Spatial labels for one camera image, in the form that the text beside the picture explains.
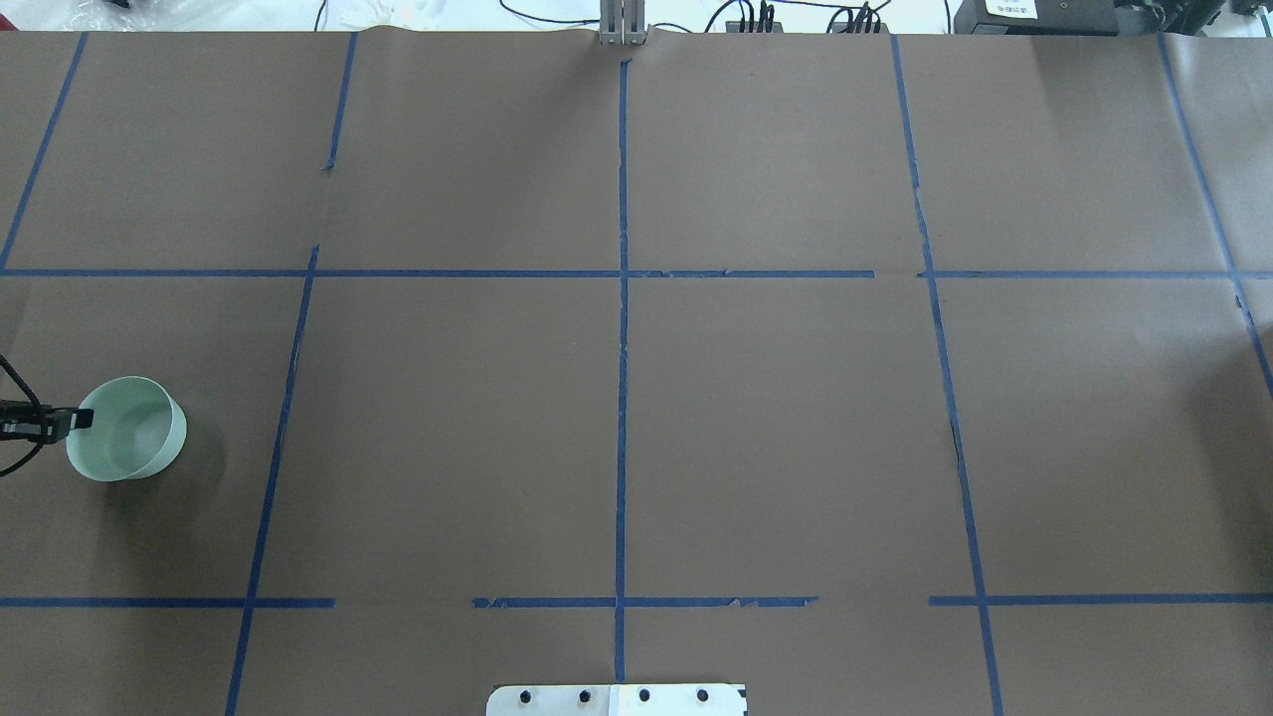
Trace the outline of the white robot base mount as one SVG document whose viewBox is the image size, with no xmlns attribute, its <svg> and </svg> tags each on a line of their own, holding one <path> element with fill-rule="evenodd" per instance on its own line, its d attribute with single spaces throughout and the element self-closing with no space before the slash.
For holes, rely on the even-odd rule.
<svg viewBox="0 0 1273 716">
<path fill-rule="evenodd" d="M 486 715 L 747 715 L 746 687 L 728 683 L 538 684 L 491 691 Z"/>
</svg>

